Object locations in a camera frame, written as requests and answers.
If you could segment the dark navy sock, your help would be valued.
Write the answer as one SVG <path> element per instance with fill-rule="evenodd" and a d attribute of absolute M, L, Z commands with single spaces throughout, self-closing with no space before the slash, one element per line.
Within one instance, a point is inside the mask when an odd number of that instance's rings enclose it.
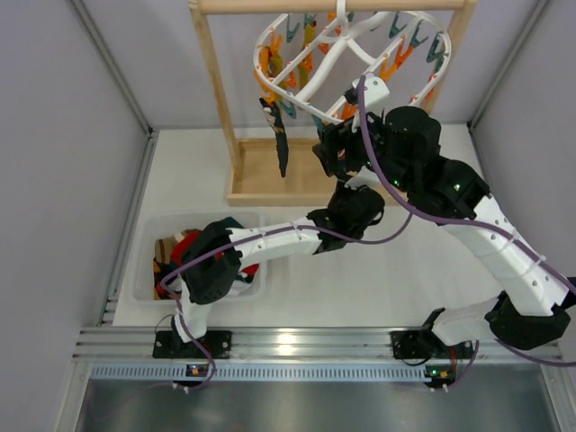
<path fill-rule="evenodd" d="M 276 102 L 268 102 L 263 97 L 259 98 L 259 102 L 266 121 L 274 132 L 279 171 L 281 177 L 285 178 L 289 161 L 289 146 L 281 110 Z"/>

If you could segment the white clip hanger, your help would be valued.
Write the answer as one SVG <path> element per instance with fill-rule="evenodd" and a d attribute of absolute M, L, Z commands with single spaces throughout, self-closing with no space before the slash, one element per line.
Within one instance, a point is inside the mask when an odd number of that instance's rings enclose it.
<path fill-rule="evenodd" d="M 283 70 L 268 76 L 268 46 L 283 56 Z M 373 73 L 390 90 L 384 109 L 400 102 L 392 85 L 418 54 L 427 79 L 408 92 L 409 106 L 430 109 L 455 51 L 451 32 L 424 11 L 400 8 L 357 14 L 338 2 L 319 20 L 314 13 L 295 18 L 282 13 L 259 35 L 253 51 L 253 74 L 260 97 L 276 102 L 284 121 L 301 113 L 338 123 L 351 112 L 345 91 L 360 76 Z"/>

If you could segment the red sock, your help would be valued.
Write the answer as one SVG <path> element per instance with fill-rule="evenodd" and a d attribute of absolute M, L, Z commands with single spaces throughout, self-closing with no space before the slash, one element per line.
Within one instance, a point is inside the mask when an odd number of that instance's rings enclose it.
<path fill-rule="evenodd" d="M 259 264 L 253 264 L 253 265 L 249 265 L 247 267 L 244 267 L 239 272 L 239 274 L 245 279 L 254 278 L 256 276 L 258 270 L 259 270 Z"/>
<path fill-rule="evenodd" d="M 198 229 L 188 230 L 185 236 L 177 242 L 170 254 L 170 265 L 172 267 L 179 267 L 182 264 L 185 251 L 196 241 L 201 233 Z"/>

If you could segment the dark patterned sock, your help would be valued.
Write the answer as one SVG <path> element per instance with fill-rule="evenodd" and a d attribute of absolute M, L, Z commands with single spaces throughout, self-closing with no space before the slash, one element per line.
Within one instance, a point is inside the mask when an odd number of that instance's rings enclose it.
<path fill-rule="evenodd" d="M 320 117 L 318 117 L 316 115 L 312 115 L 312 119 L 314 121 L 319 140 L 322 140 L 323 132 L 324 132 L 324 128 L 325 128 L 325 123 Z"/>

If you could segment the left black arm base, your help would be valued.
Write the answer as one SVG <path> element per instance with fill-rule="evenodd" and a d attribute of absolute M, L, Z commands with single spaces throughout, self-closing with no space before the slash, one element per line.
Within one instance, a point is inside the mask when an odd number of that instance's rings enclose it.
<path fill-rule="evenodd" d="M 208 331 L 198 339 L 199 344 L 213 359 L 230 357 L 232 333 L 230 331 Z M 177 334 L 170 330 L 156 334 L 152 351 L 156 359 L 207 359 L 207 355 L 193 342 L 182 343 Z"/>

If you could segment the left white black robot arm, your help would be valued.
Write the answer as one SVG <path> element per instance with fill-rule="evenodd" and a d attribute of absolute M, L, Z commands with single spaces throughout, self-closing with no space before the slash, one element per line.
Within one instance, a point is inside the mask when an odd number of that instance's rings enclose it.
<path fill-rule="evenodd" d="M 298 220 L 248 229 L 231 217 L 191 230 L 178 240 L 170 255 L 173 269 L 184 267 L 177 314 L 172 319 L 175 342 L 187 347 L 206 333 L 211 305 L 247 285 L 259 265 L 292 255 L 317 255 L 361 239 L 379 223 L 385 201 L 368 186 L 339 185 L 328 206 Z"/>

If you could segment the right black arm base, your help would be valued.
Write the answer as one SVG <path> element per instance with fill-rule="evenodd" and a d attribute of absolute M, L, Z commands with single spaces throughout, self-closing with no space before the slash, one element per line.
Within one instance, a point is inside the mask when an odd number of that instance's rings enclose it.
<path fill-rule="evenodd" d="M 424 360 L 470 359 L 474 352 L 474 344 L 465 341 L 454 346 L 447 346 L 429 330 L 397 330 L 390 333 L 391 347 L 395 359 Z"/>

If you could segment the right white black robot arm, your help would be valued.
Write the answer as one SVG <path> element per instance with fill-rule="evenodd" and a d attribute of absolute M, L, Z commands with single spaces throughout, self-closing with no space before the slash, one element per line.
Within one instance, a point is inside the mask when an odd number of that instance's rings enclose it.
<path fill-rule="evenodd" d="M 574 285 L 527 244 L 470 165 L 441 155 L 440 134 L 424 110 L 403 106 L 324 125 L 313 152 L 349 189 L 382 184 L 409 213 L 460 241 L 499 283 L 487 301 L 431 312 L 418 329 L 425 349 L 496 339 L 527 351 L 559 339 L 571 322 Z"/>

